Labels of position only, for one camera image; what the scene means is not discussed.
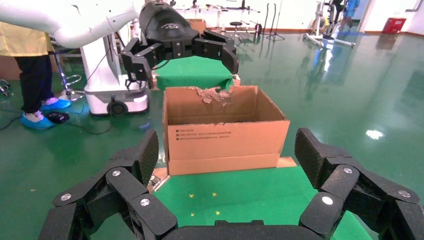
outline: red box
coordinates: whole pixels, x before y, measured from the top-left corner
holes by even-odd
[[[390,17],[389,19],[387,19],[387,22],[385,23],[383,33],[384,34],[400,33],[406,20],[407,20],[406,18]]]

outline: reflective floor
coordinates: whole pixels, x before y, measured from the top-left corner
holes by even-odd
[[[275,42],[250,37],[238,46],[242,85],[258,85],[291,120],[282,155],[295,157],[296,131],[308,127],[323,143],[346,148],[370,171],[424,198],[424,40],[352,33],[340,37],[355,41],[354,49],[329,44],[319,50],[302,34],[283,36]],[[222,72],[223,66],[213,66]],[[193,69],[205,65],[192,60],[186,67],[187,77],[195,78]],[[187,69],[175,70],[181,75]],[[56,77],[54,90],[61,87]],[[18,111],[22,104],[17,82],[12,89],[14,96],[0,97],[3,110]],[[36,239],[57,193],[95,174],[115,151],[135,145],[147,123],[162,136],[163,93],[152,92],[150,101],[148,114],[113,119],[88,116],[84,101],[67,110],[71,123],[93,132],[112,124],[103,135],[71,125],[35,131],[17,121],[0,131],[0,239]],[[18,115],[1,111],[0,128]],[[104,231],[95,239],[122,239]]]

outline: yellow shirt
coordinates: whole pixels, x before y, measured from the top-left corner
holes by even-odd
[[[36,57],[53,51],[47,33],[0,22],[0,56]]]

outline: cardboard box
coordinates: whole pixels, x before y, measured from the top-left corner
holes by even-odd
[[[203,19],[187,19],[192,29],[197,30],[200,34],[206,30],[206,21]]]
[[[163,143],[174,175],[275,168],[290,121],[257,86],[169,87]]]

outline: green table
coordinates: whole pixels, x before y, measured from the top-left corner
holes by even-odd
[[[173,176],[155,195],[178,218],[178,226],[214,225],[215,220],[297,225],[317,191],[301,167]],[[334,240],[370,240],[347,212]]]
[[[171,60],[156,72],[157,87],[161,90],[186,86],[228,89],[233,84],[231,72],[221,61],[199,56]]]

